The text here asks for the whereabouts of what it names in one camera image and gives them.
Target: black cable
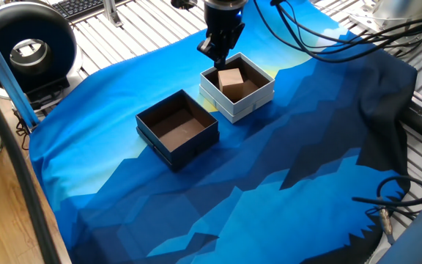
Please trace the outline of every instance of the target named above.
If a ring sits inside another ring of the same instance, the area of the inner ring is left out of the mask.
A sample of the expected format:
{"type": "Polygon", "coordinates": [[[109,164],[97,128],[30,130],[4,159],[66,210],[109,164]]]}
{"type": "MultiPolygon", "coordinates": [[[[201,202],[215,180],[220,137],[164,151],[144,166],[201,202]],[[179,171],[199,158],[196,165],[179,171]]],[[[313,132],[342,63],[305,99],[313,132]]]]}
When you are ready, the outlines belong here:
{"type": "Polygon", "coordinates": [[[11,159],[18,182],[21,185],[23,198],[26,202],[32,226],[42,253],[45,264],[61,264],[55,244],[48,229],[39,197],[32,182],[32,176],[27,169],[26,161],[22,156],[18,143],[0,111],[0,136],[11,159]]]}
{"type": "MultiPolygon", "coordinates": [[[[288,1],[284,1],[284,2],[286,2],[289,5],[289,7],[291,8],[292,16],[289,15],[284,8],[282,8],[281,11],[285,14],[285,16],[291,22],[293,22],[297,26],[297,30],[299,31],[299,38],[301,39],[301,42],[302,43],[304,43],[304,42],[303,42],[303,39],[302,39],[302,36],[301,36],[301,33],[300,33],[300,29],[303,29],[303,30],[307,31],[308,33],[311,33],[311,34],[313,34],[313,35],[315,35],[317,37],[321,37],[321,38],[324,38],[326,40],[330,40],[330,41],[333,41],[333,42],[340,43],[338,45],[326,45],[326,46],[317,46],[317,47],[316,46],[310,46],[310,45],[304,44],[308,48],[330,48],[330,47],[335,47],[335,46],[340,46],[340,45],[353,44],[353,41],[354,40],[360,38],[360,36],[355,36],[351,40],[341,40],[341,39],[337,39],[337,38],[334,38],[334,37],[330,37],[330,36],[323,35],[323,34],[320,34],[318,32],[315,32],[315,31],[313,31],[313,30],[305,27],[304,25],[298,23],[297,22],[297,19],[296,19],[296,14],[295,14],[294,7],[288,1]]],[[[380,32],[380,34],[388,33],[389,31],[391,31],[391,30],[390,29],[383,30],[383,31],[380,32]]],[[[382,39],[377,39],[377,40],[364,40],[364,39],[360,38],[360,41],[358,41],[357,43],[354,43],[354,44],[375,43],[375,42],[380,42],[380,41],[383,41],[383,40],[387,40],[389,37],[395,37],[395,36],[396,35],[389,35],[389,36],[383,37],[382,39]]]]}
{"type": "MultiPolygon", "coordinates": [[[[282,9],[282,7],[281,7],[281,5],[279,5],[279,4],[277,4],[276,5],[276,8],[277,8],[277,10],[278,10],[278,13],[279,13],[279,15],[280,15],[280,17],[281,17],[281,19],[283,20],[283,22],[284,22],[284,24],[285,24],[285,26],[287,27],[287,29],[289,30],[289,33],[291,34],[291,36],[294,38],[294,40],[295,40],[295,42],[297,43],[297,45],[299,46],[299,48],[300,49],[302,49],[302,51],[304,51],[304,52],[306,52],[308,55],[310,55],[310,56],[312,56],[313,58],[315,58],[315,59],[318,59],[318,60],[320,60],[320,61],[322,61],[322,62],[330,62],[330,63],[342,63],[342,62],[348,62],[348,61],[351,61],[351,60],[353,60],[353,59],[358,59],[358,58],[361,58],[362,56],[365,56],[365,55],[368,55],[368,54],[370,54],[370,53],[373,53],[373,52],[375,52],[375,51],[378,51],[378,50],[380,50],[381,48],[384,48],[386,45],[388,45],[389,43],[392,43],[393,41],[395,41],[395,40],[397,40],[397,39],[399,39],[399,38],[401,38],[401,36],[398,36],[398,37],[394,37],[394,38],[392,38],[392,39],[390,39],[390,40],[387,40],[387,41],[385,41],[384,43],[382,43],[382,44],[379,44],[377,47],[374,47],[374,48],[371,48],[371,49],[369,49],[369,50],[367,50],[367,51],[364,51],[364,52],[362,52],[362,53],[360,53],[360,54],[357,54],[357,55],[354,55],[354,56],[351,56],[351,57],[347,57],[347,58],[343,58],[343,59],[328,59],[328,58],[325,58],[325,57],[322,57],[322,56],[318,56],[318,54],[317,53],[314,53],[314,52],[312,52],[312,51],[310,51],[310,50],[308,50],[302,43],[301,43],[301,41],[297,38],[297,36],[296,36],[296,34],[294,33],[294,30],[291,28],[291,26],[289,25],[289,23],[287,22],[287,20],[286,20],[286,18],[284,17],[284,14],[282,13],[282,11],[281,11],[281,9],[282,9]]],[[[422,24],[421,25],[419,25],[419,26],[416,26],[414,29],[408,29],[408,30],[406,30],[405,31],[405,34],[410,34],[410,33],[412,33],[412,32],[422,32],[422,24]]]]}
{"type": "Polygon", "coordinates": [[[390,202],[390,201],[384,201],[379,198],[382,197],[381,190],[382,187],[392,181],[392,180],[408,180],[412,181],[414,183],[417,183],[418,185],[422,186],[422,181],[415,179],[414,177],[410,176],[393,176],[388,177],[387,179],[380,182],[379,186],[377,187],[377,199],[367,199],[367,198],[361,198],[361,197],[353,197],[352,200],[355,202],[364,202],[369,203],[373,205],[382,205],[382,206],[394,206],[394,207],[405,207],[405,206],[413,206],[413,205],[421,205],[422,204],[422,198],[416,199],[414,201],[406,201],[406,202],[390,202]]]}
{"type": "Polygon", "coordinates": [[[416,216],[421,211],[410,212],[410,211],[400,210],[400,209],[398,209],[398,207],[407,207],[407,206],[422,204],[422,198],[416,199],[414,201],[407,201],[407,202],[384,201],[383,198],[382,198],[382,187],[386,183],[388,183],[392,180],[397,180],[397,181],[407,180],[409,182],[414,182],[414,183],[417,183],[418,185],[422,186],[422,180],[415,179],[414,177],[393,176],[393,177],[388,177],[388,178],[384,179],[383,181],[381,181],[379,183],[379,185],[377,186],[377,190],[376,190],[377,199],[366,199],[366,198],[360,198],[360,197],[353,197],[352,198],[352,200],[355,201],[355,202],[365,202],[365,203],[375,205],[373,208],[366,210],[366,215],[370,216],[370,215],[373,215],[373,214],[379,212],[380,221],[382,223],[382,229],[383,229],[384,233],[387,235],[388,243],[390,243],[390,244],[395,243],[395,239],[393,238],[393,230],[391,229],[391,222],[390,222],[390,217],[391,217],[392,213],[399,213],[399,214],[407,217],[411,221],[414,221],[416,216]]]}
{"type": "MultiPolygon", "coordinates": [[[[339,47],[339,46],[343,46],[343,45],[346,45],[346,44],[348,44],[348,43],[350,43],[350,45],[348,45],[348,46],[345,46],[345,47],[343,47],[343,48],[340,48],[340,49],[338,49],[338,50],[334,50],[334,51],[323,51],[323,52],[319,52],[318,54],[334,54],[334,53],[338,53],[338,52],[340,52],[340,51],[343,51],[343,50],[347,50],[348,48],[352,48],[352,47],[354,47],[355,45],[358,45],[358,44],[364,44],[364,43],[376,43],[376,42],[380,42],[380,41],[382,41],[382,39],[377,39],[377,40],[363,40],[362,38],[360,38],[360,36],[356,36],[356,37],[354,37],[354,38],[352,38],[351,40],[348,40],[348,41],[346,41],[346,40],[340,40],[340,39],[336,39],[336,38],[333,38],[333,37],[329,37],[329,36],[326,36],[326,35],[323,35],[323,34],[319,34],[319,33],[317,33],[317,32],[315,32],[315,31],[313,31],[313,30],[311,30],[311,29],[308,29],[308,28],[306,28],[304,25],[302,25],[302,24],[300,24],[300,23],[298,23],[297,22],[297,19],[296,19],[296,14],[295,14],[295,10],[294,10],[294,7],[288,2],[288,1],[284,1],[284,2],[286,2],[288,5],[289,5],[289,7],[291,8],[291,11],[292,11],[292,16],[291,15],[289,15],[287,12],[286,12],[286,10],[284,9],[284,8],[281,8],[281,11],[285,14],[285,16],[291,21],[291,22],[293,22],[296,26],[297,26],[297,30],[298,30],[298,34],[299,34],[299,38],[300,38],[300,41],[301,41],[301,43],[305,46],[305,47],[307,47],[307,48],[331,48],[331,47],[339,47]],[[330,41],[335,41],[335,42],[339,42],[339,43],[341,43],[341,44],[338,44],[338,45],[326,45],[326,46],[311,46],[311,45],[307,45],[305,42],[304,42],[304,40],[303,40],[303,38],[302,38],[302,34],[301,34],[301,32],[300,32],[300,29],[304,29],[304,30],[306,30],[307,32],[309,32],[309,33],[311,33],[311,34],[314,34],[314,35],[316,35],[317,37],[321,37],[321,38],[324,38],[324,39],[326,39],[326,40],[330,40],[330,41]],[[357,38],[360,38],[360,40],[359,41],[357,41],[357,42],[353,42],[355,39],[357,39],[357,38]]],[[[396,37],[396,36],[402,36],[402,37],[406,37],[406,35],[404,35],[404,33],[399,33],[399,34],[392,34],[392,35],[389,35],[389,36],[387,36],[387,37],[384,37],[384,38],[392,38],[392,37],[396,37]]],[[[385,46],[384,48],[398,48],[398,47],[408,47],[408,46],[411,46],[411,45],[420,45],[422,43],[422,38],[420,39],[420,40],[417,40],[417,41],[415,41],[415,42],[412,42],[412,43],[405,43],[405,44],[396,44],[396,45],[387,45],[387,46],[385,46]]]]}
{"type": "MultiPolygon", "coordinates": [[[[262,19],[263,23],[265,24],[265,26],[267,27],[267,29],[270,31],[270,33],[271,33],[274,37],[276,37],[278,40],[280,40],[282,43],[284,43],[284,44],[288,45],[289,47],[294,48],[294,49],[296,49],[296,50],[298,50],[298,51],[306,52],[306,53],[307,53],[307,54],[309,54],[310,56],[312,56],[312,57],[314,57],[314,58],[316,58],[316,59],[322,60],[322,61],[324,61],[324,62],[340,63],[340,62],[346,62],[346,61],[349,61],[349,60],[357,59],[357,58],[359,58],[359,57],[362,57],[362,56],[365,56],[365,55],[370,54],[370,53],[372,53],[372,52],[375,52],[375,51],[377,51],[377,50],[380,50],[381,48],[387,48],[387,47],[388,47],[388,44],[392,43],[393,41],[395,41],[395,40],[397,40],[397,39],[399,39],[399,38],[401,38],[401,37],[410,36],[410,35],[417,35],[417,34],[422,33],[422,24],[421,24],[420,26],[416,26],[416,27],[414,27],[414,28],[412,28],[412,29],[408,29],[408,30],[406,30],[405,32],[402,32],[401,34],[392,34],[392,35],[387,36],[387,37],[382,36],[382,35],[383,35],[383,34],[385,34],[385,33],[391,32],[391,31],[396,30],[396,29],[399,29],[399,28],[403,28],[403,27],[405,27],[405,26],[411,26],[411,25],[414,25],[414,24],[417,24],[417,23],[422,23],[422,19],[419,19],[419,20],[416,20],[416,21],[409,21],[409,22],[406,22],[406,23],[403,23],[403,24],[399,24],[399,25],[397,25],[397,26],[394,26],[394,27],[391,27],[391,28],[389,28],[389,29],[386,29],[386,30],[384,30],[384,31],[382,31],[382,32],[378,32],[378,33],[376,33],[376,34],[372,34],[372,35],[370,35],[369,37],[367,37],[367,38],[365,38],[365,39],[359,40],[359,41],[357,41],[357,42],[355,42],[355,43],[352,43],[352,44],[350,44],[350,45],[348,45],[348,46],[345,46],[345,47],[340,48],[340,49],[335,50],[335,51],[322,51],[322,52],[310,51],[310,50],[308,50],[308,49],[307,49],[307,48],[306,48],[306,47],[302,44],[302,42],[301,42],[301,41],[299,41],[299,39],[296,37],[296,35],[295,35],[294,31],[292,30],[291,26],[289,25],[289,23],[288,23],[288,22],[287,22],[287,20],[284,18],[284,16],[281,14],[281,13],[284,11],[284,9],[281,7],[281,5],[280,5],[280,4],[277,4],[277,5],[276,5],[276,7],[277,7],[277,9],[278,9],[278,13],[280,14],[281,19],[282,19],[282,20],[283,20],[283,22],[285,23],[285,25],[286,25],[287,29],[289,30],[289,33],[291,33],[291,36],[295,39],[295,41],[296,41],[296,43],[297,43],[297,45],[298,45],[298,46],[293,45],[293,44],[291,44],[291,43],[288,43],[287,41],[285,41],[285,40],[283,40],[281,37],[279,37],[279,36],[278,36],[278,35],[277,35],[277,34],[276,34],[276,33],[275,33],[272,29],[271,29],[271,27],[268,25],[268,23],[267,23],[267,22],[266,22],[266,20],[264,19],[264,16],[263,16],[263,14],[262,14],[262,11],[259,9],[259,5],[258,5],[258,3],[256,2],[256,0],[253,0],[253,2],[254,2],[254,4],[255,4],[256,10],[257,10],[257,12],[258,12],[258,14],[259,14],[260,18],[262,19]],[[346,50],[346,49],[348,49],[348,48],[351,48],[352,46],[357,45],[357,44],[360,44],[360,43],[375,43],[375,42],[379,42],[379,41],[381,41],[381,40],[386,40],[386,41],[385,41],[384,43],[382,43],[382,44],[378,45],[378,46],[377,46],[377,47],[375,47],[375,48],[372,48],[372,49],[367,50],[367,51],[365,51],[365,52],[363,52],[363,53],[361,53],[361,54],[358,54],[358,55],[356,55],[356,56],[351,56],[351,57],[348,57],[348,58],[345,58],[345,59],[327,59],[327,58],[324,58],[324,57],[317,56],[317,55],[319,55],[319,54],[334,54],[334,53],[338,53],[338,52],[340,52],[340,51],[346,50]]],[[[411,44],[411,45],[414,45],[414,44],[418,45],[418,44],[421,44],[421,41],[422,41],[422,40],[419,40],[417,43],[410,43],[410,44],[411,44]]]]}

